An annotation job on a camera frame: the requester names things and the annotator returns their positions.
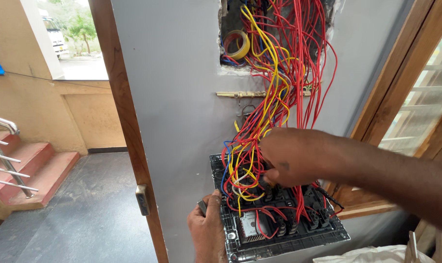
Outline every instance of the grey wall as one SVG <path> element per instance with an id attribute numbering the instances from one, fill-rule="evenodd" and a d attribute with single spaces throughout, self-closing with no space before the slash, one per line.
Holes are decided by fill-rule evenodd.
<path id="1" fill-rule="evenodd" d="M 222 141 L 234 136 L 232 123 L 240 111 L 236 101 L 214 93 L 260 90 L 263 85 L 250 76 L 218 75 L 217 0 L 112 2 L 169 260 L 192 262 L 185 219 L 196 201 L 212 192 L 208 156 L 221 152 Z M 341 3 L 331 41 L 338 70 L 315 128 L 346 134 L 409 2 Z M 331 66 L 332 59 L 324 83 L 331 77 Z M 382 227 L 382 223 L 401 222 L 406 216 L 391 212 L 346 220 L 351 242 L 281 258 L 300 262 L 299 256 L 305 260 L 317 254 L 341 254 L 379 238 L 389 240 L 386 237 L 395 233 L 398 224 Z"/>

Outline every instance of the beige wall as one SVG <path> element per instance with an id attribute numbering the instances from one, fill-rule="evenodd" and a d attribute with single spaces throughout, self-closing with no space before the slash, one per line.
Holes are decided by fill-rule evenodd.
<path id="1" fill-rule="evenodd" d="M 58 152 L 125 146 L 108 81 L 53 81 L 19 0 L 0 1 L 0 117 Z"/>

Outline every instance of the tree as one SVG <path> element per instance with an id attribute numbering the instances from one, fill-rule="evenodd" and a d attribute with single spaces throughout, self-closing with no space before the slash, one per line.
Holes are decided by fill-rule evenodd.
<path id="1" fill-rule="evenodd" d="M 94 27 L 91 11 L 77 10 L 77 15 L 72 18 L 67 29 L 74 40 L 80 39 L 86 43 L 89 54 L 90 45 L 88 41 L 96 38 L 96 28 Z"/>

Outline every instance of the stainless steel railing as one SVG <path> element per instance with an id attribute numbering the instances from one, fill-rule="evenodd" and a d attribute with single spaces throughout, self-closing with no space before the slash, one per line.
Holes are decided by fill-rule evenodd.
<path id="1" fill-rule="evenodd" d="M 19 129 L 17 128 L 16 124 L 11 122 L 11 121 L 7 121 L 5 119 L 0 118 L 0 126 L 7 128 L 8 131 L 10 132 L 10 134 L 13 134 L 13 135 L 18 135 L 19 134 Z M 0 141 L 0 144 L 8 145 L 8 143 L 3 142 L 3 141 Z M 31 187 L 25 186 L 25 183 L 21 179 L 21 177 L 29 178 L 29 176 L 21 174 L 21 173 L 18 173 L 15 170 L 15 168 L 13 167 L 12 163 L 11 163 L 11 161 L 17 162 L 17 163 L 20 163 L 21 161 L 17 160 L 17 159 L 14 159 L 14 158 L 10 158 L 10 157 L 5 156 L 5 154 L 4 154 L 4 152 L 2 151 L 1 148 L 0 148 L 0 161 L 2 162 L 2 164 L 6 168 L 6 169 L 0 168 L 0 172 L 11 174 L 12 177 L 14 178 L 14 180 L 17 182 L 17 184 L 14 184 L 14 183 L 11 183 L 11 182 L 4 182 L 4 181 L 1 181 L 1 180 L 0 180 L 0 183 L 21 188 L 23 193 L 25 193 L 26 198 L 31 198 L 31 197 L 35 196 L 31 191 L 36 191 L 37 192 L 39 190 L 35 189 L 35 188 L 31 188 Z"/>

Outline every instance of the blue wire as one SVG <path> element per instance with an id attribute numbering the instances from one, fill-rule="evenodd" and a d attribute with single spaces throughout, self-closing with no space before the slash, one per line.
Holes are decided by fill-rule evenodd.
<path id="1" fill-rule="evenodd" d="M 235 142 L 235 141 L 224 141 L 224 142 L 223 142 L 224 146 L 225 146 L 226 149 L 228 150 L 228 163 L 226 164 L 226 169 L 224 169 L 224 174 L 223 174 L 222 179 L 221 179 L 221 191 L 222 191 L 226 196 L 228 196 L 228 194 L 227 194 L 226 192 L 224 192 L 224 187 L 223 187 L 223 185 L 224 185 L 224 177 L 226 176 L 226 172 L 228 171 L 229 161 L 230 161 L 230 159 L 231 159 L 231 151 L 229 150 L 229 147 L 226 145 L 227 142 Z"/>

